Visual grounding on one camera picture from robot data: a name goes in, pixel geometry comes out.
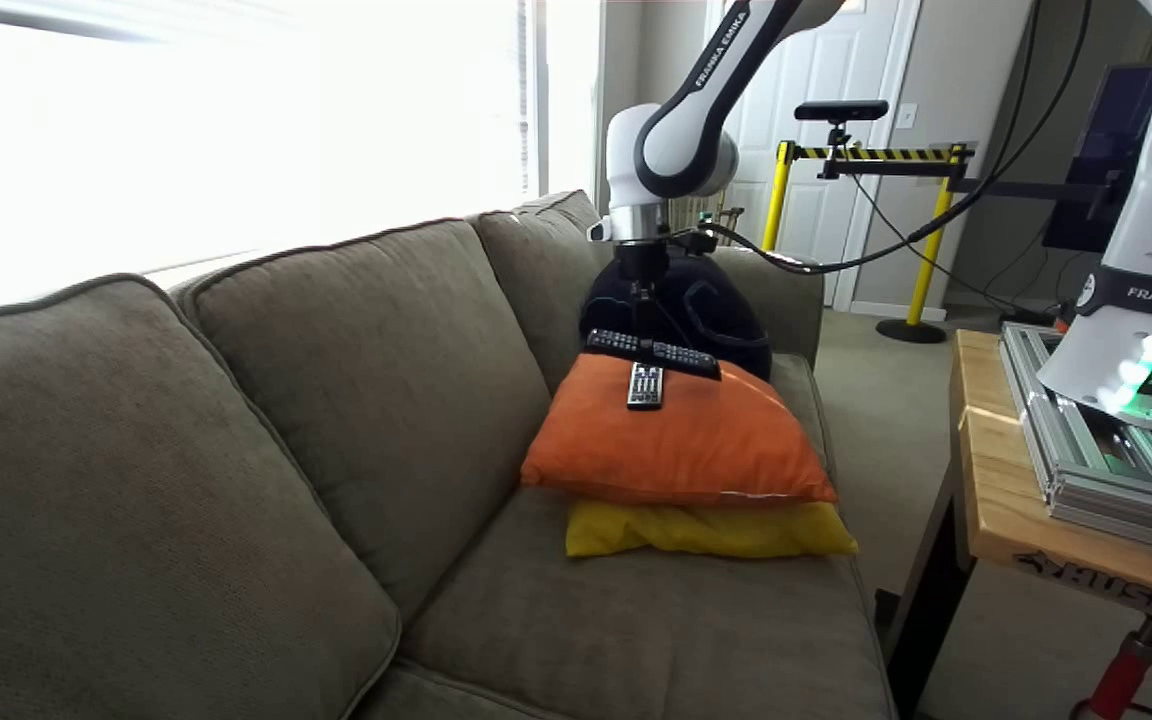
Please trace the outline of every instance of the floor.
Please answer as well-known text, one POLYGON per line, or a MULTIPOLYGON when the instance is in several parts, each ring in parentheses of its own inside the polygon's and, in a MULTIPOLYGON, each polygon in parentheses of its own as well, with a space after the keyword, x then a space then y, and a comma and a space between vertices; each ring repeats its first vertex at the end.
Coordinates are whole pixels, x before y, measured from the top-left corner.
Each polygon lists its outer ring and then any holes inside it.
MULTIPOLYGON (((950 346, 902 346, 869 318, 822 318, 817 359, 860 568, 900 591, 948 465, 950 346)), ((1059 720, 1139 615, 1087 591, 981 564, 940 649, 923 720, 1059 720)))

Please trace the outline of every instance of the wooden table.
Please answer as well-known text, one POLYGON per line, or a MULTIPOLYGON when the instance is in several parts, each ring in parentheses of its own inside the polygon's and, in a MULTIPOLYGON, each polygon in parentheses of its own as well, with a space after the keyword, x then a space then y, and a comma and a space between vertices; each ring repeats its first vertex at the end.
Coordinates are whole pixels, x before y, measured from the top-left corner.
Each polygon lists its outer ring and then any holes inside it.
POLYGON ((916 711, 975 560, 1011 564, 1152 615, 1149 544, 1048 517, 998 335, 955 332, 950 346, 950 465, 883 637, 900 717, 916 711))

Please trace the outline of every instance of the gray couch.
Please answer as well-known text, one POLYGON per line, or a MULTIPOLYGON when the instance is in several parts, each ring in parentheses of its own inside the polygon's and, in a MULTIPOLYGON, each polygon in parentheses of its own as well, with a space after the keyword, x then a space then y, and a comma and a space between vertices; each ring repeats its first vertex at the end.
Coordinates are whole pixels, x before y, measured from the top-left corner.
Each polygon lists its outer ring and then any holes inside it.
MULTIPOLYGON (((850 560, 565 560, 579 194, 0 307, 0 717, 891 717, 850 560)), ((820 279, 721 265, 822 448, 820 279)))

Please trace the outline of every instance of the orange pillow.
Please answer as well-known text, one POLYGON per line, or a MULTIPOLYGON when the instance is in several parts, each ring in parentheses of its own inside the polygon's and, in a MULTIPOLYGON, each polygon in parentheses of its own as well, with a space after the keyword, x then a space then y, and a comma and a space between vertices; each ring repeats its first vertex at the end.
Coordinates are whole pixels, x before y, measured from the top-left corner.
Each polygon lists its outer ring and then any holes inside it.
POLYGON ((623 408, 628 359, 579 353, 524 462, 524 483, 620 504, 831 501, 805 425, 760 377, 669 374, 664 408, 623 408))

